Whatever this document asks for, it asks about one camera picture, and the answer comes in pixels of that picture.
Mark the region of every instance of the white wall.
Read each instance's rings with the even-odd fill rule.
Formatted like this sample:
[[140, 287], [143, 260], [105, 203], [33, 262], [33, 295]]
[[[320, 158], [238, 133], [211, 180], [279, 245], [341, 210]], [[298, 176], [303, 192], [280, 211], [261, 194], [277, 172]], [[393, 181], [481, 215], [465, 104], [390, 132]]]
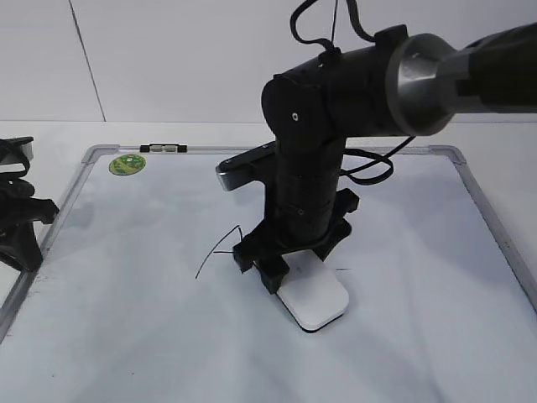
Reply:
[[0, 2], [0, 120], [102, 120], [68, 0]]
[[[264, 83], [320, 50], [291, 38], [289, 16], [300, 0], [72, 1], [109, 121], [261, 122]], [[359, 3], [369, 32], [405, 23], [411, 34], [436, 33], [456, 47], [537, 20], [535, 0]], [[329, 34], [333, 4], [320, 0], [304, 15], [304, 36]], [[339, 17], [337, 44], [364, 46], [343, 0]], [[0, 119], [102, 118], [68, 0], [3, 0], [0, 27], [9, 60], [0, 79], [12, 79], [0, 83]]]

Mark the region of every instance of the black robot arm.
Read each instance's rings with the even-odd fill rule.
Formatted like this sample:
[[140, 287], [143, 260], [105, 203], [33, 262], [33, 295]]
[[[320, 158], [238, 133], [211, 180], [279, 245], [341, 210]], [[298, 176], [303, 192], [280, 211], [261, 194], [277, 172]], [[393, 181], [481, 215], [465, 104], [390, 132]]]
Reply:
[[264, 220], [233, 255], [241, 271], [255, 264], [271, 293], [289, 271], [283, 254], [312, 249], [325, 259], [351, 233], [344, 216], [358, 197], [336, 191], [347, 138], [432, 135], [455, 113], [537, 113], [537, 24], [463, 50], [432, 34], [409, 37], [404, 25], [372, 40], [348, 53], [303, 41], [326, 51], [263, 89], [276, 141], [217, 168], [228, 190], [266, 186]]

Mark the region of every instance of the whiteboard frame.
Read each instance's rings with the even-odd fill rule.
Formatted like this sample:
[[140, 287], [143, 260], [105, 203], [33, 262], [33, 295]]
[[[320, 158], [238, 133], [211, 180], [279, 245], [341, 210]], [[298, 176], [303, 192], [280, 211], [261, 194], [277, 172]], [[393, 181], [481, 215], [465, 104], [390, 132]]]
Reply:
[[[240, 154], [243, 151], [250, 149], [249, 147], [188, 147], [186, 153], [182, 154]], [[363, 149], [385, 154], [391, 150], [390, 147], [364, 147]], [[62, 196], [59, 207], [60, 212], [55, 221], [47, 227], [40, 236], [39, 245], [46, 259], [47, 253], [52, 248], [55, 238], [61, 229], [62, 224], [69, 215], [76, 198], [84, 187], [88, 176], [93, 169], [94, 164], [103, 155], [108, 154], [138, 154], [140, 146], [121, 146], [119, 144], [99, 144], [90, 147], [86, 155], [81, 161], [81, 167], [75, 173], [72, 182], [67, 187]], [[144, 153], [144, 154], [169, 154], [169, 153]], [[514, 273], [517, 281], [522, 287], [525, 295], [528, 297], [529, 303], [534, 308], [537, 314], [537, 279], [533, 276], [528, 265], [524, 262], [521, 254], [515, 247], [513, 240], [508, 236], [505, 227], [500, 222], [498, 215], [494, 211], [487, 197], [479, 187], [476, 179], [471, 173], [467, 161], [462, 155], [462, 152], [450, 145], [430, 145], [427, 147], [408, 147], [399, 151], [403, 155], [444, 155], [455, 166], [461, 180], [468, 190], [468, 193], [476, 203], [477, 209], [481, 213], [485, 223], [488, 226], [494, 240], [498, 244], [503, 256], [508, 262], [509, 267]], [[33, 273], [21, 272], [18, 276], [12, 289], [0, 308], [0, 344], [6, 337], [9, 328], [13, 324], [18, 314], [18, 311], [28, 295], [31, 285], [39, 271]]]

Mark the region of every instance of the round sticker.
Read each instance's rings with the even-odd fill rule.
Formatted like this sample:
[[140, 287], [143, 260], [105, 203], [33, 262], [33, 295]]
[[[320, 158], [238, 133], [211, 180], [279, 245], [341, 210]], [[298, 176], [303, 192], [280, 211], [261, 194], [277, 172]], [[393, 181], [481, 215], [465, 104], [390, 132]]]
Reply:
[[145, 158], [142, 155], [122, 155], [117, 157], [108, 166], [108, 170], [114, 175], [128, 176], [141, 171], [145, 167]]

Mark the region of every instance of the wire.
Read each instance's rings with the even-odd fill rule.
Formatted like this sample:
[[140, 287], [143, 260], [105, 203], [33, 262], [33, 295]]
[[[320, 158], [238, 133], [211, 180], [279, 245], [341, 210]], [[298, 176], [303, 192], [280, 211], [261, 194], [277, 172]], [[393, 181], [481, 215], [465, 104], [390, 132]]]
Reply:
[[349, 10], [349, 18], [351, 19], [351, 25], [354, 29], [354, 32], [356, 32], [356, 34], [363, 40], [375, 43], [375, 38], [368, 34], [360, 23], [360, 15], [358, 14], [358, 5], [356, 4], [356, 0], [346, 0], [346, 2]]
[[317, 3], [318, 0], [305, 0], [297, 9], [291, 14], [290, 26], [291, 33], [293, 38], [295, 38], [301, 44], [320, 44], [326, 51], [335, 50], [334, 44], [327, 38], [318, 38], [318, 39], [303, 39], [298, 31], [296, 30], [296, 21], [299, 19], [299, 16], [313, 4]]
[[[345, 155], [368, 158], [372, 161], [368, 162], [367, 164], [360, 165], [357, 168], [353, 168], [351, 170], [340, 170], [339, 176], [346, 176], [352, 182], [360, 186], [377, 185], [378, 183], [387, 180], [394, 173], [394, 163], [392, 162], [390, 157], [397, 154], [401, 149], [410, 144], [414, 139], [415, 137], [408, 137], [403, 143], [401, 143], [385, 155], [373, 153], [364, 149], [345, 149]], [[370, 178], [357, 178], [356, 176], [352, 175], [381, 163], [386, 164], [388, 168], [380, 175], [372, 176]]]
[[332, 35], [330, 41], [334, 44], [334, 39], [336, 38], [336, 22], [337, 22], [337, 6], [339, 5], [339, 0], [336, 0], [334, 3], [334, 17], [332, 19]]

